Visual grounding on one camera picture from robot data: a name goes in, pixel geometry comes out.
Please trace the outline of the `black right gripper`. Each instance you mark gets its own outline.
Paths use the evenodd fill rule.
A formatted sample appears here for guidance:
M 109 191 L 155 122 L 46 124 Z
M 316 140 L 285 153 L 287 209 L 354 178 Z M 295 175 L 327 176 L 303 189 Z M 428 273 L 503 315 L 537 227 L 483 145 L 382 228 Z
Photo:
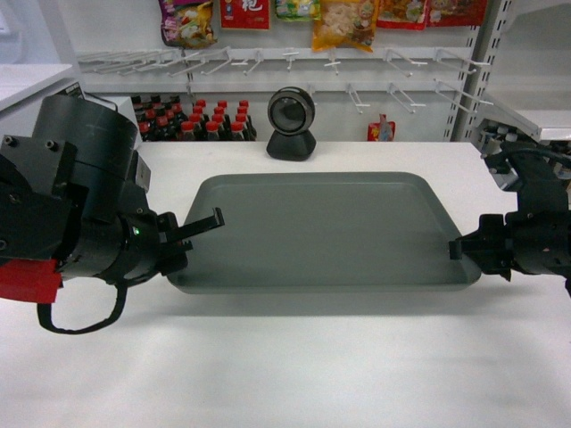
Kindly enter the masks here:
M 463 256 L 487 275 L 511 279 L 555 275 L 570 279 L 570 212 L 484 214 L 478 229 L 449 241 L 450 259 Z

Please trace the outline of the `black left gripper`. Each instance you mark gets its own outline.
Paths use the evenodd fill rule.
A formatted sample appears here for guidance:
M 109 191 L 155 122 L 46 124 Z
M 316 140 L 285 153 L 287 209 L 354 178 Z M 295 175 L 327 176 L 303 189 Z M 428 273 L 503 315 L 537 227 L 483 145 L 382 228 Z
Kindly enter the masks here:
M 107 284 L 140 284 L 188 264 L 192 236 L 225 225 L 222 209 L 181 226 L 173 213 L 118 214 L 110 222 L 82 216 L 66 232 L 57 272 L 65 279 L 94 277 Z M 178 238 L 170 234 L 178 230 Z

